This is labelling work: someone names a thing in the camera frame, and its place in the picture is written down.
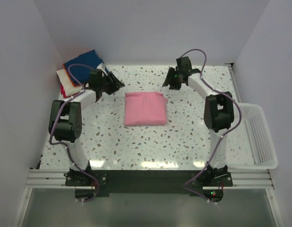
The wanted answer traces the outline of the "pink t shirt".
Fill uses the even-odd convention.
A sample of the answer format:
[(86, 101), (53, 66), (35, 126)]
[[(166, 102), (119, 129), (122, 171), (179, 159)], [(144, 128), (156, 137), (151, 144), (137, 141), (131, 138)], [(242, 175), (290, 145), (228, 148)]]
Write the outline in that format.
[(130, 92), (125, 94), (126, 126), (165, 125), (167, 99), (159, 92)]

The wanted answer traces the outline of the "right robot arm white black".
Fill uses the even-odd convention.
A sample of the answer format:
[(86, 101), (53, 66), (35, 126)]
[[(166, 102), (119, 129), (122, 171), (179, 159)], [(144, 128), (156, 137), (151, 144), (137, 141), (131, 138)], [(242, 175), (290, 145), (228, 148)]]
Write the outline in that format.
[(199, 178), (215, 186), (228, 173), (226, 142), (234, 122), (232, 94), (218, 91), (209, 85), (202, 76), (204, 66), (201, 70), (192, 68), (189, 57), (179, 57), (176, 62), (175, 68), (168, 69), (163, 86), (170, 90), (180, 90), (181, 85), (186, 84), (194, 89), (205, 101), (203, 118), (210, 133), (210, 158), (204, 168), (184, 185)]

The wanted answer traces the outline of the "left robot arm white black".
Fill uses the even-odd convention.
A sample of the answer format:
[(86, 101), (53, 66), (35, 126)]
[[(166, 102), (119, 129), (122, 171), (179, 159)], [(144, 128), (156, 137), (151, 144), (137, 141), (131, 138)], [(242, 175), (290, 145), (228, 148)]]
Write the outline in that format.
[(109, 71), (91, 69), (88, 86), (64, 100), (52, 102), (49, 120), (49, 143), (62, 145), (70, 162), (66, 178), (81, 185), (97, 186), (97, 179), (91, 173), (90, 162), (84, 154), (80, 136), (82, 133), (82, 110), (96, 103), (103, 93), (112, 95), (125, 85)]

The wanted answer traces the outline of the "blue folded t shirt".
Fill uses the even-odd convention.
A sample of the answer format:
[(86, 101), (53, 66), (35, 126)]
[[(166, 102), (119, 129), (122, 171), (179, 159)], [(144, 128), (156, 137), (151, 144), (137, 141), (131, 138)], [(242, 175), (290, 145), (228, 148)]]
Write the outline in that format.
[[(76, 58), (65, 62), (65, 66), (71, 76), (71, 74), (81, 83), (85, 83), (89, 80), (89, 73), (91, 69), (96, 67), (104, 61), (97, 55), (95, 50), (88, 51), (80, 54)], [(73, 79), (75, 85), (79, 86), (78, 82)]]

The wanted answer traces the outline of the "orange folded t shirt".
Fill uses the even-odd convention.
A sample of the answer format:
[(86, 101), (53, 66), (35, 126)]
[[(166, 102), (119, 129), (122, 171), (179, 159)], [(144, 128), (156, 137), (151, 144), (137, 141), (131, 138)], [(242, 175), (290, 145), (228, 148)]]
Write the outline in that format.
[(65, 64), (63, 64), (63, 69), (65, 70), (65, 72), (66, 72), (66, 74), (67, 74), (67, 76), (68, 76), (68, 79), (69, 79), (69, 81), (70, 81), (72, 87), (77, 87), (77, 85), (75, 85), (75, 83), (72, 81), (72, 77), (70, 76), (70, 74), (69, 74), (69, 72), (68, 72), (68, 70), (67, 70)]

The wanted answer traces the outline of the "white folded t shirt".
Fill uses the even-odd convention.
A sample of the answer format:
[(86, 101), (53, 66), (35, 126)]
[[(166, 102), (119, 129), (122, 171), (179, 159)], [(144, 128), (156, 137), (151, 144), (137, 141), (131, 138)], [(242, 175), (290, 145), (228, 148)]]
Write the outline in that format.
[(64, 69), (58, 70), (58, 71), (56, 71), (56, 73), (57, 73), (57, 76), (59, 78), (60, 84), (62, 84), (64, 87), (69, 87), (69, 89), (71, 89), (71, 91), (69, 93), (70, 96), (80, 92), (82, 87), (81, 86), (72, 87)]

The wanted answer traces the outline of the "red folded t shirt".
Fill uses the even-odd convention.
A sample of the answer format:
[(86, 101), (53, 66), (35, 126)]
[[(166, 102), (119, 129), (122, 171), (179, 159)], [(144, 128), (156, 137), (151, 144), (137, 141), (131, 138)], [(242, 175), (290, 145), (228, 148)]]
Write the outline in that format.
[(71, 89), (69, 89), (69, 87), (64, 87), (62, 84), (60, 85), (60, 93), (61, 93), (63, 98), (69, 97), (70, 91), (71, 91)]

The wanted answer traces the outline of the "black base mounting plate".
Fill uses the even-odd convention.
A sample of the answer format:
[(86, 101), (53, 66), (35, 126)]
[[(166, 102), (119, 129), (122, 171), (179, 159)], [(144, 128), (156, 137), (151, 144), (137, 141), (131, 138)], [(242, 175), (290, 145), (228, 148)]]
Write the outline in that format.
[(68, 187), (75, 187), (77, 198), (108, 197), (113, 193), (131, 194), (203, 194), (221, 199), (223, 189), (232, 187), (232, 176), (193, 170), (87, 170), (87, 174), (69, 170), (64, 174)]

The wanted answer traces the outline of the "white plastic laundry basket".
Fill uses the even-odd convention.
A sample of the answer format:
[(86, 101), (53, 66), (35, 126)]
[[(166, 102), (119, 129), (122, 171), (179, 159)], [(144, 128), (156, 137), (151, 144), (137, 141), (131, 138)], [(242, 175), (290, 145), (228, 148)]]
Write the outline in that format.
[(276, 169), (276, 151), (262, 108), (248, 103), (239, 103), (239, 107), (241, 123), (227, 135), (228, 166), (247, 170)]

